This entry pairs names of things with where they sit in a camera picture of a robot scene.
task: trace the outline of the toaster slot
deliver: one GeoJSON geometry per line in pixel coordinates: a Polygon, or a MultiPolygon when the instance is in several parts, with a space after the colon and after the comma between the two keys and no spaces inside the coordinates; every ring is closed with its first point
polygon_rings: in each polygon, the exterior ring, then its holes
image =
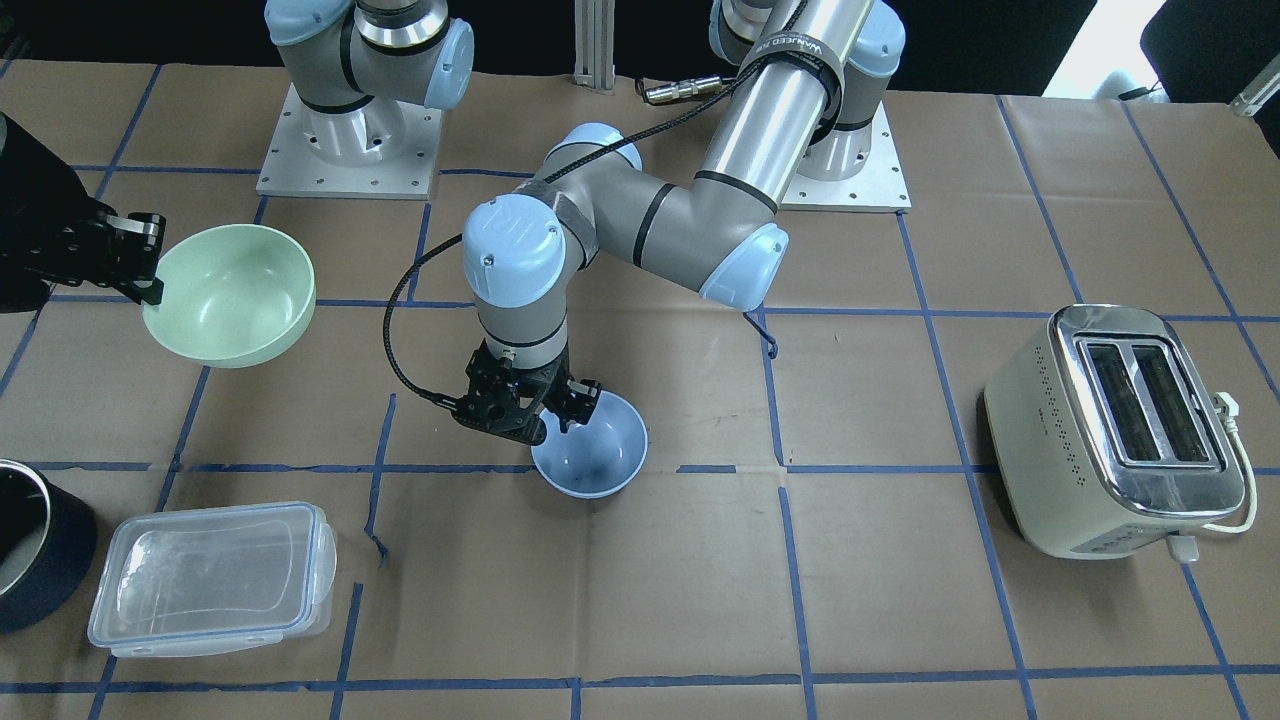
{"type": "Polygon", "coordinates": [[[1089,342],[1085,347],[1110,415],[1108,424],[1120,441],[1124,456],[1138,461],[1160,460],[1160,448],[1120,347],[1101,342],[1089,342]]]}
{"type": "Polygon", "coordinates": [[[1174,375],[1165,348],[1155,345],[1134,346],[1133,355],[1174,457],[1184,462],[1207,461],[1208,454],[1204,451],[1199,427],[1187,406],[1183,384],[1174,375]]]}

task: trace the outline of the kitchen appliance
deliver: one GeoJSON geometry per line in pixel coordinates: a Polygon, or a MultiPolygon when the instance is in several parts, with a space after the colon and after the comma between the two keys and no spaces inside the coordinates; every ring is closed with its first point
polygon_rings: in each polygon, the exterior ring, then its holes
{"type": "Polygon", "coordinates": [[[984,395],[1018,525],[1048,555],[1126,557],[1244,501],[1196,366],[1147,310],[1057,311],[984,395]]]}

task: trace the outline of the white mounting plate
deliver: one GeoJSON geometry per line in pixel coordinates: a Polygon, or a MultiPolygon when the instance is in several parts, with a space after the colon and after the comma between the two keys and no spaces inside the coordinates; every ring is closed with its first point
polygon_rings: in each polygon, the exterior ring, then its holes
{"type": "Polygon", "coordinates": [[[783,210],[828,210],[837,213],[896,213],[911,209],[911,193],[897,159],[884,106],[872,118],[872,151],[861,172],[845,181],[817,181],[796,173],[791,178],[783,210]]]}
{"type": "Polygon", "coordinates": [[[302,100],[289,86],[271,147],[257,177],[257,193],[278,197],[365,197],[429,200],[435,192],[435,160],[443,110],[397,102],[404,114],[404,151],[372,165],[326,163],[307,146],[302,100]]]}

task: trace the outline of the black cable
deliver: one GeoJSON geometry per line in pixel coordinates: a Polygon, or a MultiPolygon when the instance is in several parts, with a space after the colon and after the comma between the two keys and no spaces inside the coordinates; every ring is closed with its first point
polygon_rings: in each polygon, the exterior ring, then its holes
{"type": "Polygon", "coordinates": [[[426,265],[435,259],[439,254],[453,247],[462,241],[462,234],[456,234],[449,240],[445,240],[440,245],[436,245],[429,250],[425,255],[419,258],[413,265],[404,272],[401,282],[396,286],[396,291],[392,292],[390,300],[387,301],[387,311],[383,313],[383,348],[387,351],[387,361],[392,364],[392,372],[399,378],[399,382],[404,383],[404,387],[413,391],[413,395],[431,401],[434,405],[443,407],[448,411],[454,411],[458,409],[458,398],[449,397],[442,392],[433,392],[426,388],[413,384],[413,380],[408,379],[403,370],[401,370],[399,363],[396,361],[396,351],[392,350],[392,313],[396,311],[396,304],[399,301],[399,296],[404,292],[404,286],[408,284],[410,279],[426,265]]]}
{"type": "MultiPolygon", "coordinates": [[[[796,5],[795,12],[791,13],[791,17],[787,19],[786,24],[782,26],[783,32],[790,31],[792,27],[795,27],[796,20],[800,19],[800,13],[804,10],[805,5],[808,5],[808,4],[809,4],[809,0],[800,0],[800,4],[796,5]]],[[[687,123],[689,120],[691,120],[691,119],[696,118],[698,115],[705,113],[708,109],[712,108],[712,105],[716,105],[721,100],[728,97],[735,90],[737,90],[739,87],[741,87],[742,83],[745,83],[746,81],[749,81],[753,77],[755,77],[755,73],[758,73],[760,70],[760,68],[763,68],[764,64],[768,63],[771,59],[773,59],[773,58],[768,56],[768,55],[764,56],[764,58],[756,59],[754,63],[751,63],[750,65],[748,65],[746,68],[744,68],[742,72],[737,73],[737,77],[733,78],[732,82],[730,82],[728,85],[726,85],[723,90],[721,90],[716,95],[712,95],[710,97],[707,99],[705,102],[703,102],[701,105],[694,108],[692,110],[689,110],[687,113],[685,113],[685,114],[682,114],[682,115],[680,115],[677,118],[672,118],[672,119],[669,119],[669,120],[667,120],[664,123],[657,124],[657,126],[654,126],[654,127],[652,127],[649,129],[643,129],[643,131],[640,131],[640,132],[637,132],[635,135],[628,135],[627,137],[623,137],[622,140],[618,140],[616,142],[611,142],[611,143],[605,145],[604,147],[600,147],[599,150],[591,151],[591,152],[589,152],[589,154],[579,158],[577,160],[573,160],[568,165],[564,165],[563,168],[556,170],[554,173],[547,176],[545,178],[543,178],[543,182],[550,184],[550,183],[561,179],[562,177],[572,173],[573,170],[581,168],[582,165],[586,165],[588,163],[591,163],[593,160],[599,160],[600,158],[604,158],[605,155],[608,155],[609,152],[613,152],[614,150],[618,150],[620,147],[626,147],[627,145],[634,145],[634,143],[640,142],[641,140],[644,140],[646,137],[653,137],[653,136],[655,136],[658,133],[667,132],[668,129],[671,129],[673,127],[682,126],[682,124],[687,123]]]]}

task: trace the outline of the toaster cord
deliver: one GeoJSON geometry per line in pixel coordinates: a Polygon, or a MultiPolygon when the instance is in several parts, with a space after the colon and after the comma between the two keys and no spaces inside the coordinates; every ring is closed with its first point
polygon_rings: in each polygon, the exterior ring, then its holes
{"type": "Polygon", "coordinates": [[[1244,514],[1244,521],[1239,525],[1216,525],[1210,523],[1208,525],[1203,525],[1203,529],[1213,533],[1238,536],[1252,528],[1253,520],[1258,516],[1258,480],[1253,477],[1253,465],[1249,462],[1249,454],[1244,451],[1244,442],[1240,441],[1240,432],[1235,425],[1235,416],[1240,414],[1240,405],[1229,393],[1216,392],[1213,393],[1213,410],[1217,413],[1217,419],[1222,423],[1222,429],[1226,430],[1226,438],[1230,441],[1231,448],[1240,461],[1240,470],[1244,471],[1244,482],[1248,486],[1244,501],[1249,503],[1249,509],[1244,514]]]}

